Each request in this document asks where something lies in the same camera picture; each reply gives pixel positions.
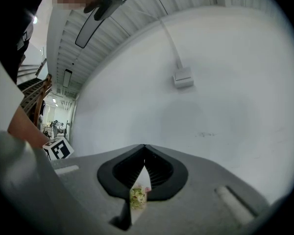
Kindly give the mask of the long ceiling light panel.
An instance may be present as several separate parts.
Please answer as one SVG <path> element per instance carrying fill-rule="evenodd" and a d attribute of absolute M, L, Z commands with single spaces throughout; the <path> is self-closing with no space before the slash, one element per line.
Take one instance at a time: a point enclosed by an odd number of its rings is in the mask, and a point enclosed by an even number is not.
<path fill-rule="evenodd" d="M 99 28 L 99 26 L 106 20 L 105 19 L 105 20 L 95 21 L 94 20 L 94 14 L 95 14 L 96 11 L 97 11 L 97 9 L 95 9 L 94 11 L 88 13 L 90 15 L 87 18 L 86 22 L 84 23 L 82 29 L 80 30 L 80 32 L 79 32 L 79 34 L 77 36 L 75 44 L 77 46 L 79 46 L 80 48 L 85 48 L 86 47 L 86 45 L 88 44 L 88 42 L 91 39 L 92 35 Z"/>

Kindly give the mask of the dark wooden staircase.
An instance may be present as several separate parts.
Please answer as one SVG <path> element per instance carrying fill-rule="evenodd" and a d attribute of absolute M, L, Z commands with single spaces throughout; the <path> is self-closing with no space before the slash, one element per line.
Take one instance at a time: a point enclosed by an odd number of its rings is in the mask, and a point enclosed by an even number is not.
<path fill-rule="evenodd" d="M 44 98 L 51 91 L 51 78 L 52 75 L 47 74 L 43 80 L 34 78 L 18 85 L 18 88 L 24 94 L 24 98 L 21 101 L 21 107 L 36 127 L 38 126 L 39 115 Z"/>

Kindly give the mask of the person's black shirt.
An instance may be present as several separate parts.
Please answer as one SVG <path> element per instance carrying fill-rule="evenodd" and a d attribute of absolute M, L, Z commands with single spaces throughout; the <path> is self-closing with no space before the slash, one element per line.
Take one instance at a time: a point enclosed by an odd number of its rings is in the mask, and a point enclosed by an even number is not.
<path fill-rule="evenodd" d="M 16 82 L 42 0 L 0 0 L 0 62 Z"/>

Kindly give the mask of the person's left forearm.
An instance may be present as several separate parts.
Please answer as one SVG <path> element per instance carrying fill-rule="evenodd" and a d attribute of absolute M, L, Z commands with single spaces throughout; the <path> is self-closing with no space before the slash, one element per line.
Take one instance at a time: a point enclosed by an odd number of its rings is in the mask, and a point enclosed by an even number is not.
<path fill-rule="evenodd" d="M 15 138 L 27 141 L 33 148 L 43 148 L 49 139 L 30 121 L 21 106 L 15 111 L 7 129 Z"/>

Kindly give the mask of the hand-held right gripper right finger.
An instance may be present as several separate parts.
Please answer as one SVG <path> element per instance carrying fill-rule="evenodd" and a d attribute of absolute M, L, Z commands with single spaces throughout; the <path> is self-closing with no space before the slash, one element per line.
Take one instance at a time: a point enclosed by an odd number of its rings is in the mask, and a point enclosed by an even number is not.
<path fill-rule="evenodd" d="M 147 207 L 134 234 L 254 234 L 269 209 L 253 187 L 219 164 L 146 145 Z"/>

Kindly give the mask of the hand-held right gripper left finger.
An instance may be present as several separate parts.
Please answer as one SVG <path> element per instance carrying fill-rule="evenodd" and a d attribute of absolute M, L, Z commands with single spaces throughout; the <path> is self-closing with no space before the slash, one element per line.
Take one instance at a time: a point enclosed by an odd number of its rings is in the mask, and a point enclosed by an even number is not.
<path fill-rule="evenodd" d="M 69 193 L 99 224 L 116 231 L 132 225 L 130 190 L 144 166 L 145 145 L 53 161 Z"/>

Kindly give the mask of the pink artificial flower bouquet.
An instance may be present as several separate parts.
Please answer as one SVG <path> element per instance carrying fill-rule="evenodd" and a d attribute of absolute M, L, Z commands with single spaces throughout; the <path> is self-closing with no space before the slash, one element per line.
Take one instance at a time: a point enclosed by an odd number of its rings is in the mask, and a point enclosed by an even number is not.
<path fill-rule="evenodd" d="M 133 210 L 142 210 L 147 204 L 147 195 L 151 191 L 150 187 L 134 185 L 130 190 L 130 207 Z"/>

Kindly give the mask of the background lab equipment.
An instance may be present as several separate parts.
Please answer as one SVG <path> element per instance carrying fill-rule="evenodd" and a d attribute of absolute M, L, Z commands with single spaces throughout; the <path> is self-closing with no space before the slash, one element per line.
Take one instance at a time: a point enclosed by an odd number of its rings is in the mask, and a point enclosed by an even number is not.
<path fill-rule="evenodd" d="M 42 132 L 48 139 L 54 138 L 69 138 L 69 128 L 71 124 L 67 121 L 66 123 L 59 122 L 54 120 L 43 124 Z"/>

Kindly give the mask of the short ceiling light panel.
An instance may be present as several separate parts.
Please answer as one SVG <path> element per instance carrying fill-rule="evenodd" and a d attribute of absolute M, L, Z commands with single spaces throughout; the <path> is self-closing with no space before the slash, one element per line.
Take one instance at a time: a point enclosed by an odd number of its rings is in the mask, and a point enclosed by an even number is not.
<path fill-rule="evenodd" d="M 69 87 L 69 83 L 71 80 L 71 76 L 72 76 L 72 71 L 69 69 L 65 69 L 64 71 L 64 77 L 63 77 L 63 87 L 64 88 L 68 88 Z"/>

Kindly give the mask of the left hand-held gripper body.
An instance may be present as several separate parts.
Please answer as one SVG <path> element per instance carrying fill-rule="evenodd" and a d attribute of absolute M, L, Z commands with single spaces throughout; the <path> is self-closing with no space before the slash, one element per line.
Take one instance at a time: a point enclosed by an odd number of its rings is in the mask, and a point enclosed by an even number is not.
<path fill-rule="evenodd" d="M 60 160 L 70 157 L 74 150 L 64 137 L 55 138 L 43 145 L 49 160 Z"/>

